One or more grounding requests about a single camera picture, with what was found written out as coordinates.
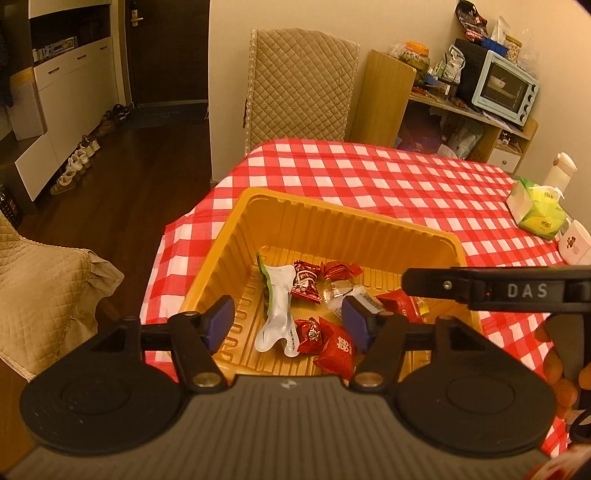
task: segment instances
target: sneaker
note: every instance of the sneaker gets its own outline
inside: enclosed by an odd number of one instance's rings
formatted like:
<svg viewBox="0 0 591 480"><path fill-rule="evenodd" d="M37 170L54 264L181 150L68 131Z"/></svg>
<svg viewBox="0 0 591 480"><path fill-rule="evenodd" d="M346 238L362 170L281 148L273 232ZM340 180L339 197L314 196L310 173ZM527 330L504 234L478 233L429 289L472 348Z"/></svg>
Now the sneaker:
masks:
<svg viewBox="0 0 591 480"><path fill-rule="evenodd" d="M127 117L129 116L129 109L126 106L121 105L120 103L113 107L112 112L115 114L115 117L119 121L119 123L125 122L127 120Z"/></svg>
<svg viewBox="0 0 591 480"><path fill-rule="evenodd" d="M112 111L108 111L104 114L103 119L100 122L100 125L96 127L95 135L97 137L105 137L113 132L117 128L117 124L115 123L115 114Z"/></svg>
<svg viewBox="0 0 591 480"><path fill-rule="evenodd" d="M49 189L49 193L52 195L59 195L60 193L67 192L76 186L72 172L66 172L57 179L56 184Z"/></svg>
<svg viewBox="0 0 591 480"><path fill-rule="evenodd" d="M90 140L90 146L95 152L98 152L100 150L99 141L96 138Z"/></svg>
<svg viewBox="0 0 591 480"><path fill-rule="evenodd" d="M90 163L90 159L88 158L88 155L86 155L86 152L83 148L81 148L80 150L76 150L76 153L74 153L74 155L78 156L85 170L88 170L92 166Z"/></svg>
<svg viewBox="0 0 591 480"><path fill-rule="evenodd" d="M86 135L82 136L82 141L78 144L78 150L84 150L88 158L95 154L95 149Z"/></svg>
<svg viewBox="0 0 591 480"><path fill-rule="evenodd" d="M84 165L80 160L80 157L76 154L68 158L68 165L66 166L66 170L75 172L76 180L78 180L86 172L86 169L84 168Z"/></svg>

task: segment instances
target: white bottle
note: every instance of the white bottle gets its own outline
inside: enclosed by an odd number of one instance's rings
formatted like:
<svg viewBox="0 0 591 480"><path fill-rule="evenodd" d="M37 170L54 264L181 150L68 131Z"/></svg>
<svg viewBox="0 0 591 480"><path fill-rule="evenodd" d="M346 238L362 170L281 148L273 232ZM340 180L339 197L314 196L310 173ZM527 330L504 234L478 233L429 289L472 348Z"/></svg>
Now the white bottle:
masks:
<svg viewBox="0 0 591 480"><path fill-rule="evenodd" d="M564 194L570 178L576 171L577 167L573 160L566 153L559 153L542 185L557 188Z"/></svg>

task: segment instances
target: round black disc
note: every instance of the round black disc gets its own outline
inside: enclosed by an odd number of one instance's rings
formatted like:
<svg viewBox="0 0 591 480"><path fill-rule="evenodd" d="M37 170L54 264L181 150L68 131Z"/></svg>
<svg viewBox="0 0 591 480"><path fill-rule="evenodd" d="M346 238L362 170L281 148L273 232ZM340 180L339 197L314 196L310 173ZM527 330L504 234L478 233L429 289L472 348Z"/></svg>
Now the round black disc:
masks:
<svg viewBox="0 0 591 480"><path fill-rule="evenodd" d="M552 392L522 365L503 367L431 363L400 384L397 410L413 433L460 455L539 447L554 418Z"/></svg>
<svg viewBox="0 0 591 480"><path fill-rule="evenodd" d="M21 396L21 415L44 446L71 455L106 455L156 438L181 405L165 373L123 355L93 353L92 364L61 362Z"/></svg>

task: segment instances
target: red and white checkered tablecloth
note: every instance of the red and white checkered tablecloth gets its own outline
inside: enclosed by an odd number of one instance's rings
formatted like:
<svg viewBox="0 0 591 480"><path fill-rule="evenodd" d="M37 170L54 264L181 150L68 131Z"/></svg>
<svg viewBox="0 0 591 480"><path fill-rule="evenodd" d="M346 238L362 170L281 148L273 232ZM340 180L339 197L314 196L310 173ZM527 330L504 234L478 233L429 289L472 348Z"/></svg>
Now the red and white checkered tablecloth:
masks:
<svg viewBox="0 0 591 480"><path fill-rule="evenodd" d="M487 164L419 155L368 145L315 140L277 140L253 150L191 212L165 229L142 306L144 323L165 322L185 294L239 195L247 187L381 213L453 232L474 267L563 263L556 243L517 228L505 206L514 181ZM541 374L548 344L532 332L541 314L482 312L484 334ZM171 372L165 352L147 361ZM566 450L560 420L544 449Z"/></svg>

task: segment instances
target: dark wooden door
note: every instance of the dark wooden door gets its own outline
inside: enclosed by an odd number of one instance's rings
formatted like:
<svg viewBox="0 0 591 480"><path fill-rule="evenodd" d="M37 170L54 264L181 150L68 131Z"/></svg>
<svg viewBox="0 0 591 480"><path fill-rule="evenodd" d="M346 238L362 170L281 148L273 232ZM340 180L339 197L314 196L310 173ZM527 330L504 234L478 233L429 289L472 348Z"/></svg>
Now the dark wooden door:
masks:
<svg viewBox="0 0 591 480"><path fill-rule="evenodd" d="M127 0L129 77L138 105L207 100L209 0ZM132 11L143 20L133 27Z"/></svg>

